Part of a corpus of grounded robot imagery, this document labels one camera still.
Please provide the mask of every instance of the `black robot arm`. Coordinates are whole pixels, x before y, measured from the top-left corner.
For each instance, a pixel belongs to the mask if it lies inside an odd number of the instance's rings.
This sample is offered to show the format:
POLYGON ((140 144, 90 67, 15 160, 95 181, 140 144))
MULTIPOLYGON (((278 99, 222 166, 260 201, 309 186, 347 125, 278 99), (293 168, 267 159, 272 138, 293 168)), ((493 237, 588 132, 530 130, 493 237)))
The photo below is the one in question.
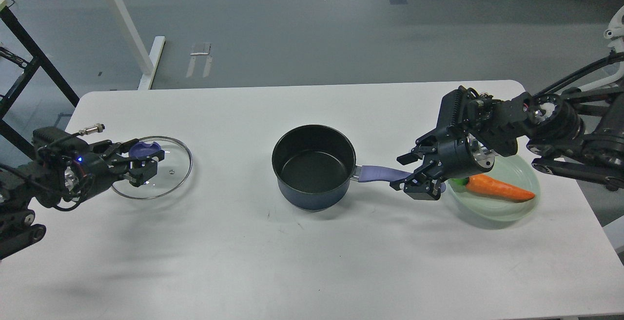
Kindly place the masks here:
POLYGON ((624 187, 624 89, 621 86, 564 95, 495 100, 460 86, 443 97, 435 129, 418 138, 416 146, 397 160, 422 164, 404 180, 391 182, 415 200, 438 200, 440 185, 490 171, 495 156, 517 153, 517 138, 527 136, 527 148, 540 155, 535 169, 548 174, 624 187), (606 106, 593 103, 603 101, 606 106), (585 133, 579 115, 602 118, 585 133), (567 157, 578 163, 555 160, 567 157))
POLYGON ((82 202, 109 189, 118 180, 140 186, 157 172, 162 150, 134 158, 123 156, 138 140, 87 144, 77 136, 102 132, 97 124, 75 134, 56 127, 33 132, 37 159, 17 168, 0 165, 0 260, 39 242, 45 226, 33 224, 31 198, 60 211, 76 209, 82 202), (60 207, 61 200, 72 202, 60 207))

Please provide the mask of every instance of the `purple handle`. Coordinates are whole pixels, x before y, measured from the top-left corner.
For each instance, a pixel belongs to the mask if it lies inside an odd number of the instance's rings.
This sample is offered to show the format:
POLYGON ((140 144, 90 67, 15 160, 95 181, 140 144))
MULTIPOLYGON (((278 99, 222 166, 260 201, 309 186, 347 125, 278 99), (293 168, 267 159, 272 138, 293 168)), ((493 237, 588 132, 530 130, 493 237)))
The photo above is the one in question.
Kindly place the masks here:
MULTIPOLYGON (((392 169, 390 167, 363 165, 361 166, 361 169, 359 171, 359 177, 357 178, 357 182, 373 182, 373 181, 393 182, 396 180, 407 178, 409 175, 412 175, 412 173, 408 173, 407 171, 392 169)), ((446 184, 442 183, 440 185, 440 189, 442 192, 446 191, 446 184)))

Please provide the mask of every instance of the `white table leg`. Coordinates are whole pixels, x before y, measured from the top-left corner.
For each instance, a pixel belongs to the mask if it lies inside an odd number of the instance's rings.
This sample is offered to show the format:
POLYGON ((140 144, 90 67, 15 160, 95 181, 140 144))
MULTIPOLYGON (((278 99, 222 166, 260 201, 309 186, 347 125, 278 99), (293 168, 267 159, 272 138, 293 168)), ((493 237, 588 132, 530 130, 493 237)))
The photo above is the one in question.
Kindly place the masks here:
POLYGON ((152 44, 152 50, 150 51, 150 60, 154 65, 154 71, 151 74, 143 74, 141 82, 138 83, 138 90, 152 89, 152 82, 154 82, 154 76, 156 75, 156 68, 160 61, 160 55, 162 49, 165 46, 165 36, 156 36, 154 38, 154 44, 152 44))
POLYGON ((150 60, 150 56, 147 55, 147 50, 145 50, 145 46, 138 35, 137 28, 134 26, 125 4, 123 4, 123 0, 106 0, 106 2, 115 16, 122 35, 128 42, 132 55, 136 58, 141 71, 144 75, 153 75, 155 71, 154 64, 150 60))
POLYGON ((603 230, 615 253, 624 252, 624 216, 607 224, 603 230))

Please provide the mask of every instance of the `screw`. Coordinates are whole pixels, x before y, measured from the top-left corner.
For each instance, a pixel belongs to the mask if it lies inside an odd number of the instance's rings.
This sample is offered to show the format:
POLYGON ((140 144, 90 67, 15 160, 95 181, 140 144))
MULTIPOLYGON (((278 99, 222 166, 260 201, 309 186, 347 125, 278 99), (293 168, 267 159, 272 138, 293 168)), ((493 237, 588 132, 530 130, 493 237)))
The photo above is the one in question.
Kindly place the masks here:
POLYGON ((24 225, 25 226, 31 226, 33 224, 33 222, 35 221, 35 216, 34 214, 28 214, 25 218, 24 218, 24 225))
POLYGON ((33 234, 33 242, 37 242, 38 240, 42 239, 44 235, 45 235, 45 230, 43 228, 38 229, 33 234))

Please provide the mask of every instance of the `orange carrot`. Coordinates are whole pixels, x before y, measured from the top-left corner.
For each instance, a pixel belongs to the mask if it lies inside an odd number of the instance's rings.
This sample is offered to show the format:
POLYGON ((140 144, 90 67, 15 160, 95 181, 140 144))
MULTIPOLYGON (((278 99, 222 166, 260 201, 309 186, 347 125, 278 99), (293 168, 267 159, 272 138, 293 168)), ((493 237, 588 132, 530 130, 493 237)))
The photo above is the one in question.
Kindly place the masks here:
POLYGON ((466 189, 469 191, 507 198, 508 200, 519 200, 524 202, 525 200, 531 200, 535 197, 533 192, 493 179, 485 174, 470 176, 470 178, 468 178, 468 182, 461 179, 453 179, 453 181, 458 184, 464 184, 466 189))

